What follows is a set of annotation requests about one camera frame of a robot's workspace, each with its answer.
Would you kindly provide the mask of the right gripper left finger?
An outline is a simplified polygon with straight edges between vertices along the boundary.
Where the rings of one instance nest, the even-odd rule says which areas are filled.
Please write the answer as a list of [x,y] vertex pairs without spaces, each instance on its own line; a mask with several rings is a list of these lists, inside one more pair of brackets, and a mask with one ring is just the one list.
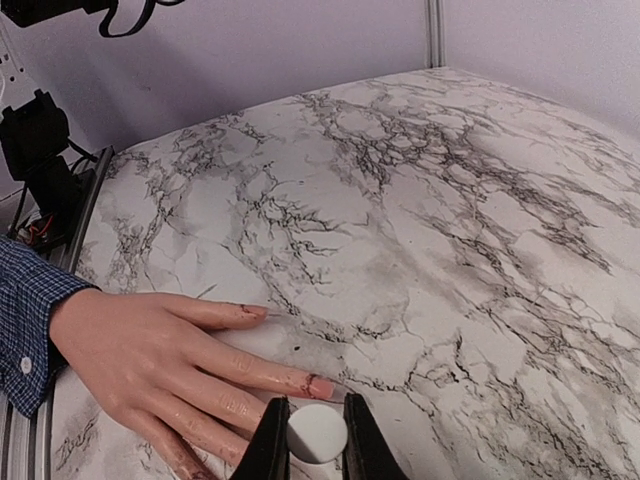
[[287,427],[290,405],[286,397],[269,401],[262,419],[231,480],[287,480],[290,475]]

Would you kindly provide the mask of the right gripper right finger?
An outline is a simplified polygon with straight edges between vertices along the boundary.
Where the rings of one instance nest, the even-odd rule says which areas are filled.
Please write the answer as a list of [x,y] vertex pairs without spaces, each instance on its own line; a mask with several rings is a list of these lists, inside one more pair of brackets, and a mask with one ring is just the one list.
[[342,453],[343,479],[408,480],[362,395],[346,395],[343,417],[348,432]]

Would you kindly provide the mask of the white nail polish cap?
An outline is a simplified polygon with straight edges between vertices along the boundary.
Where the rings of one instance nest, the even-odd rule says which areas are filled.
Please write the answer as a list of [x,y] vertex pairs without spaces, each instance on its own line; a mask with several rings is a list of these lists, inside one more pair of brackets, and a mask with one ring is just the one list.
[[296,410],[287,422],[287,446],[298,460],[322,465],[338,458],[348,441],[345,420],[333,408],[310,404]]

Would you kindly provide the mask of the blue checkered sleeve forearm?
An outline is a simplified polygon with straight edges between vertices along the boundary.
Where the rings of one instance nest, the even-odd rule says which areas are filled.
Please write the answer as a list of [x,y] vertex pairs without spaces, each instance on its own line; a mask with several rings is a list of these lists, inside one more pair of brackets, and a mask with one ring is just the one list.
[[67,365],[50,339],[56,308],[92,285],[1,238],[1,391],[24,417],[37,413]]

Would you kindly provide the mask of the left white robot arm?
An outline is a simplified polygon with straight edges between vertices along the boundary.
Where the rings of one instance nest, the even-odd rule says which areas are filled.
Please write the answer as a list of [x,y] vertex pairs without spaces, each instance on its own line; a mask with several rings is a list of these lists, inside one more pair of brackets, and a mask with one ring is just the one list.
[[26,28],[76,10],[87,14],[106,10],[99,27],[109,32],[118,6],[116,0],[2,0],[1,12],[17,26]]

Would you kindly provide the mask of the person's bare hand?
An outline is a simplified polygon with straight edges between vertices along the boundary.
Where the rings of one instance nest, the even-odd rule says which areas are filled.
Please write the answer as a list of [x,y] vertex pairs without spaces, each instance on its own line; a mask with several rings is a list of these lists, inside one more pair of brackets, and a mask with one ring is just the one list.
[[49,336],[96,402],[144,438],[181,479],[211,479],[197,449],[238,465],[259,425],[262,390],[329,400],[334,384],[211,336],[251,329],[262,306],[168,293],[85,289],[56,306]]

